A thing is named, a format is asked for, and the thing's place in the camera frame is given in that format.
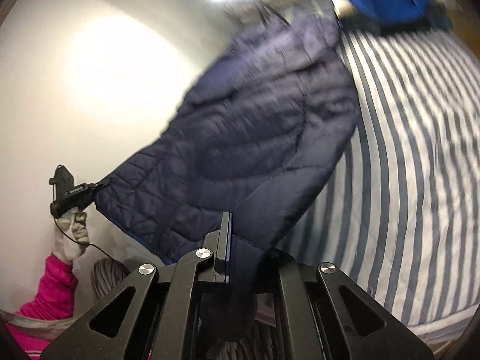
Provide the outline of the pink left sleeve forearm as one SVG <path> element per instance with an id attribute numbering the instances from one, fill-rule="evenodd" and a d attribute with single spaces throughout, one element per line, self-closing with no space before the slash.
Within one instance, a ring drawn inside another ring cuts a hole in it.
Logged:
<path id="1" fill-rule="evenodd" d="M 25 303 L 16 314 L 35 320 L 66 320 L 73 316 L 75 291 L 78 280 L 72 272 L 72 264 L 63 262 L 53 253 L 46 258 L 34 299 Z M 30 359 L 39 359 L 49 342 L 28 336 L 18 328 L 7 324 L 7 329 Z"/>

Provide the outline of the left gloved hand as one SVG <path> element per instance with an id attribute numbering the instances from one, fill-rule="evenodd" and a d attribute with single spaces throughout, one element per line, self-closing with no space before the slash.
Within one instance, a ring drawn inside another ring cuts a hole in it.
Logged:
<path id="1" fill-rule="evenodd" d="M 67 265 L 72 265 L 74 260 L 86 252 L 89 244 L 86 219 L 87 214 L 78 208 L 73 208 L 55 219 L 52 253 Z"/>

